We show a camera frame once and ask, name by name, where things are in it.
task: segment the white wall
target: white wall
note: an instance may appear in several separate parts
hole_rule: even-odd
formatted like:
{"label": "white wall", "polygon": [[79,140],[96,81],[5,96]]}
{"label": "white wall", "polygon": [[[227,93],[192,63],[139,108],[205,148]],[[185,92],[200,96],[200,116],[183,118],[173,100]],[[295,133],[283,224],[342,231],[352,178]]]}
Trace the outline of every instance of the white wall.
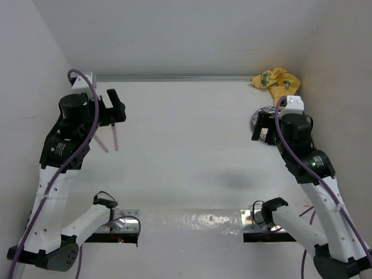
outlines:
{"label": "white wall", "polygon": [[303,64],[314,141],[331,158],[349,211],[372,245],[372,2],[333,0]]}
{"label": "white wall", "polygon": [[67,60],[31,0],[0,2],[0,278],[34,202],[38,161],[58,100],[69,90]]}
{"label": "white wall", "polygon": [[100,76],[296,73],[325,2],[34,0],[70,64]]}

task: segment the cable tie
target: cable tie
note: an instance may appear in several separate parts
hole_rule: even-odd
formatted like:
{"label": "cable tie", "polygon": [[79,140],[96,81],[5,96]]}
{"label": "cable tie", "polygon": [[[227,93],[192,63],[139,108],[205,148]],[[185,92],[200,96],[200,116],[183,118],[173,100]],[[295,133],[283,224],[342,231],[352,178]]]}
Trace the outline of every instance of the cable tie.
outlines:
{"label": "cable tie", "polygon": [[345,204],[344,204],[344,203],[339,203],[339,204],[336,205],[335,210],[336,210],[336,211],[340,211],[341,208],[344,208],[344,207],[345,207]]}

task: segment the yellow cloth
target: yellow cloth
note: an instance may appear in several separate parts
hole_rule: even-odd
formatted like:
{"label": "yellow cloth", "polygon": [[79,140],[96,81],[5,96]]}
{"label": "yellow cloth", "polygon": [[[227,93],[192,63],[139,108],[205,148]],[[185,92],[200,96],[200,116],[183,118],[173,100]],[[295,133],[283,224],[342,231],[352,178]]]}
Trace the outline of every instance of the yellow cloth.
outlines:
{"label": "yellow cloth", "polygon": [[264,71],[252,79],[256,88],[269,88],[271,97],[274,98],[274,106],[279,99],[287,95],[295,95],[301,82],[293,74],[289,74],[283,68],[275,68],[273,71]]}

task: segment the metal bracket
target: metal bracket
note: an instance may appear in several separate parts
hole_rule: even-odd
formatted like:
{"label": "metal bracket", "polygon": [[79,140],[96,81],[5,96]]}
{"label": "metal bracket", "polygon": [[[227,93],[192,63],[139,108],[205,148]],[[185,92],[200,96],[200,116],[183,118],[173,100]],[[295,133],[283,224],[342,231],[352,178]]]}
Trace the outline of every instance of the metal bracket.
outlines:
{"label": "metal bracket", "polygon": [[[261,209],[255,209],[255,219],[257,222],[263,221],[260,216]],[[244,242],[295,242],[295,240],[285,231],[273,232],[279,229],[279,226],[268,226],[266,224],[256,224],[253,221],[252,209],[240,210],[242,220],[242,230]]]}
{"label": "metal bracket", "polygon": [[[134,216],[140,219],[139,209],[112,209],[114,210],[113,219],[119,218],[121,216]],[[137,243],[137,238],[139,236],[139,224],[136,220],[130,217],[125,219],[119,219],[112,226],[103,226],[98,228],[89,237],[86,242],[108,242],[108,243],[118,243],[117,239],[113,238],[111,233],[118,238],[121,238],[125,243]]]}

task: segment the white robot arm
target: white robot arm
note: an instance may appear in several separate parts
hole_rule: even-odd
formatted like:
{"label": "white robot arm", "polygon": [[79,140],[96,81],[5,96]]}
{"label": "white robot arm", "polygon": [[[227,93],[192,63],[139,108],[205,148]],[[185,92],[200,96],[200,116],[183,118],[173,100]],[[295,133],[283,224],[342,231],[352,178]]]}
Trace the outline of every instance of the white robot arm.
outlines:
{"label": "white robot arm", "polygon": [[301,98],[288,96],[286,103],[287,105],[280,112],[282,136],[301,162],[330,187],[338,203],[335,203],[333,194],[300,166],[285,148],[277,133],[273,115],[262,113],[257,121],[252,140],[257,140],[261,128],[269,129],[266,142],[278,147],[287,169],[295,176],[312,202],[324,233],[302,220],[281,198],[264,202],[256,218],[263,220],[265,228],[280,226],[285,229],[307,250],[322,278],[354,277],[361,271],[371,268],[366,256],[366,250],[368,253],[370,250],[363,241],[358,241],[358,236],[345,218],[344,214],[348,215],[348,211],[337,186],[335,171],[328,156],[312,144],[310,133],[313,120],[303,114],[304,105]]}
{"label": "white robot arm", "polygon": [[[13,263],[67,271],[77,259],[79,247],[116,217],[117,202],[97,197],[88,211],[62,228],[67,198],[92,135],[99,126],[126,120],[125,106],[114,89],[107,91],[113,107],[106,108],[91,88],[95,76],[74,72],[80,75],[70,79],[74,93],[59,101],[60,116],[44,142],[38,190],[26,231],[19,245],[8,250],[7,258]],[[140,223],[134,232],[135,243],[139,233]]]}

